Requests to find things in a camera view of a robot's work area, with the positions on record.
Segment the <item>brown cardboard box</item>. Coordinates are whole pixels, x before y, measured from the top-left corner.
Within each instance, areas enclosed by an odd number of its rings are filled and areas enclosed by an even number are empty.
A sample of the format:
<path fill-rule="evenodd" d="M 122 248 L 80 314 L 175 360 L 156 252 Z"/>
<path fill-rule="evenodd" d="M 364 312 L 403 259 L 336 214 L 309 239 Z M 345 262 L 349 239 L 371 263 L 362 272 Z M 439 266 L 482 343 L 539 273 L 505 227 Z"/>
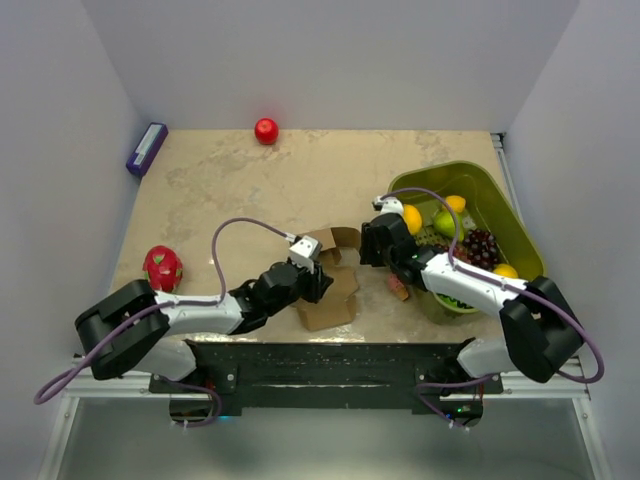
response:
<path fill-rule="evenodd" d="M 319 331 L 351 323 L 357 313 L 356 292 L 359 284 L 355 270 L 342 264 L 342 249 L 360 249 L 360 231 L 352 227 L 329 227 L 306 232 L 322 247 L 319 261 L 333 283 L 318 303 L 299 301 L 295 304 L 302 325 L 308 331 Z"/>

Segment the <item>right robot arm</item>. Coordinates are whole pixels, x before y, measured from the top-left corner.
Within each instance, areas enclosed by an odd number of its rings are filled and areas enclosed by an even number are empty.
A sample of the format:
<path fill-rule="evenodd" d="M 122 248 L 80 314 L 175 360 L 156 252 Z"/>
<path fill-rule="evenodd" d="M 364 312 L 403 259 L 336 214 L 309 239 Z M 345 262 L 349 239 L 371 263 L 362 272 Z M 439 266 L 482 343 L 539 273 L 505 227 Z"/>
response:
<path fill-rule="evenodd" d="M 462 262 L 439 247 L 420 246 L 400 215 L 381 214 L 361 227 L 360 262 L 387 267 L 415 289 L 462 301 L 499 320 L 498 338 L 471 338 L 428 375 L 459 393 L 481 378 L 519 371 L 547 382 L 580 347 L 573 311 L 549 278 L 510 279 Z"/>

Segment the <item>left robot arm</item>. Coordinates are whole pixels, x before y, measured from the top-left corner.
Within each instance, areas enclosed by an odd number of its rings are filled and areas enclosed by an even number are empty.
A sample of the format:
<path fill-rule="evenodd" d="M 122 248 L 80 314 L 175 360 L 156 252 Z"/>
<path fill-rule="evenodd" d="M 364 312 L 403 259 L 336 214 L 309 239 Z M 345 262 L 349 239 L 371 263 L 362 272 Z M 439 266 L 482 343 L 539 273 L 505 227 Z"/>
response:
<path fill-rule="evenodd" d="M 139 370 L 196 392 L 206 383 L 207 368 L 186 343 L 163 345 L 163 339 L 252 332 L 299 300 L 319 302 L 333 282 L 317 262 L 308 269 L 290 261 L 273 264 L 223 295 L 169 294 L 153 290 L 147 280 L 134 280 L 83 312 L 75 327 L 95 379 Z"/>

